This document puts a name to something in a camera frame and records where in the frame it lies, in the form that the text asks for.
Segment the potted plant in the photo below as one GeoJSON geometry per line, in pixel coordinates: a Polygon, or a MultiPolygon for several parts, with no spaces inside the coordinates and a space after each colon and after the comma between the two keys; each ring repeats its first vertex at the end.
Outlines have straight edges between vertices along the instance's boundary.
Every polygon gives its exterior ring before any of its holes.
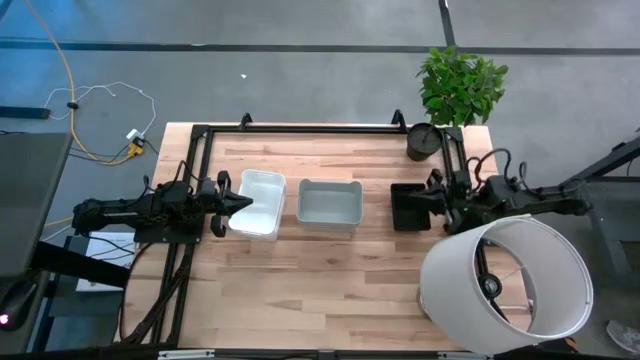
{"type": "Polygon", "coordinates": [[[496,67],[493,60],[457,54],[454,46],[442,53],[432,48],[417,75],[422,77],[420,96],[431,124],[412,127],[409,157],[424,160],[441,147],[442,139],[434,125],[463,127],[475,124],[476,117],[486,123],[494,103],[504,95],[502,77],[508,70],[506,65],[496,67]]]}

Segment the butcher block tabletop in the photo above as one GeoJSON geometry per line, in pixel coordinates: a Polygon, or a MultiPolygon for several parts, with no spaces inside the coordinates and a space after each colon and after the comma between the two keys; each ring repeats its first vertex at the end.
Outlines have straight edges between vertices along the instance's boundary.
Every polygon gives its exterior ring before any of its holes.
{"type": "MultiPolygon", "coordinates": [[[[186,158],[193,125],[167,124],[154,184],[173,179],[186,158]]],[[[468,158],[492,150],[487,127],[468,126],[463,134],[468,158]]],[[[195,174],[203,151],[200,143],[195,174]]],[[[424,182],[434,168],[444,172],[441,153],[411,161],[406,135],[215,134],[211,178],[227,170],[237,192],[242,171],[277,172],[286,177],[286,201],[277,241],[249,241],[231,230],[225,238],[216,238],[206,220],[193,259],[180,347],[458,349],[417,302],[419,269],[429,249],[446,236],[444,219],[432,216],[431,231],[395,232],[391,215],[390,185],[424,182]],[[359,181],[364,192],[360,226],[352,233],[337,233],[299,225],[298,185],[305,178],[359,181]]],[[[486,161],[482,170],[483,178],[497,174],[495,159],[486,161]]],[[[155,244],[136,263],[126,294],[125,334],[156,300],[167,250],[167,245],[155,244]]],[[[514,325],[526,329],[530,315],[516,261],[497,248],[487,247],[486,253],[490,271],[503,279],[497,302],[514,325]]]]}

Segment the gray plastic bin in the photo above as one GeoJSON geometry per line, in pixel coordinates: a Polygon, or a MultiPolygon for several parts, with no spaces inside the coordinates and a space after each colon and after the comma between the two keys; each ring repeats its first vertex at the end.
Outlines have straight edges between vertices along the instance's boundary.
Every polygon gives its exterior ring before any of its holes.
{"type": "Polygon", "coordinates": [[[300,224],[319,230],[355,229],[362,221],[362,185],[302,180],[297,218],[300,224]]]}

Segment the black pot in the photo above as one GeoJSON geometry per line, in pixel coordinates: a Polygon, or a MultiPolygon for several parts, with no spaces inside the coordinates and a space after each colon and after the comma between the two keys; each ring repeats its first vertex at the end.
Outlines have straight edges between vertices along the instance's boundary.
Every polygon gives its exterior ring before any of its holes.
{"type": "Polygon", "coordinates": [[[440,130],[427,123],[415,124],[407,135],[407,155],[413,161],[424,161],[442,147],[440,130]]]}

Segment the yellow cable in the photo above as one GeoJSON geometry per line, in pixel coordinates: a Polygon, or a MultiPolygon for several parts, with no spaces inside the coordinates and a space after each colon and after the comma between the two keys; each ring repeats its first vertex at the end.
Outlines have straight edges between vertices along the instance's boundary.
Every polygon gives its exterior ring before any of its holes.
{"type": "Polygon", "coordinates": [[[73,220],[73,216],[68,217],[68,218],[64,218],[62,220],[52,221],[50,223],[46,223],[46,224],[44,224],[44,226],[47,227],[47,226],[51,226],[51,225],[58,225],[58,224],[62,224],[62,223],[65,223],[65,222],[71,221],[71,220],[73,220]]]}
{"type": "MultiPolygon", "coordinates": [[[[58,42],[56,41],[56,39],[53,36],[53,34],[51,33],[51,31],[49,30],[49,27],[47,27],[47,24],[45,24],[44,21],[42,21],[42,18],[40,18],[40,15],[36,11],[36,9],[34,9],[33,6],[31,6],[31,3],[29,2],[29,0],[24,0],[24,3],[27,5],[27,7],[29,8],[29,10],[31,11],[33,16],[36,18],[36,20],[38,20],[38,22],[40,23],[40,26],[42,27],[42,29],[47,33],[47,35],[49,35],[49,40],[51,40],[51,42],[53,43],[53,46],[55,46],[56,50],[58,50],[58,54],[60,55],[60,59],[62,59],[62,63],[64,64],[64,67],[67,70],[67,75],[69,76],[69,85],[70,85],[69,88],[71,89],[71,102],[75,103],[76,102],[75,85],[73,83],[73,75],[71,74],[71,68],[69,67],[69,63],[67,62],[67,58],[64,56],[64,53],[62,52],[62,49],[60,49],[60,46],[58,45],[58,42]]],[[[76,134],[74,113],[75,113],[75,110],[71,109],[71,116],[70,116],[71,117],[71,135],[73,136],[73,139],[78,143],[78,145],[80,145],[80,148],[82,149],[82,151],[84,151],[84,153],[87,154],[87,156],[89,156],[93,160],[96,160],[98,162],[98,164],[107,165],[107,166],[120,165],[120,164],[128,161],[129,159],[133,158],[134,155],[129,154],[122,160],[119,160],[119,161],[116,161],[116,162],[113,162],[113,161],[107,162],[107,161],[102,161],[101,159],[98,159],[97,157],[93,156],[93,154],[90,153],[87,150],[87,148],[84,146],[84,144],[82,144],[82,142],[80,142],[80,139],[78,138],[78,135],[76,134]]]]}

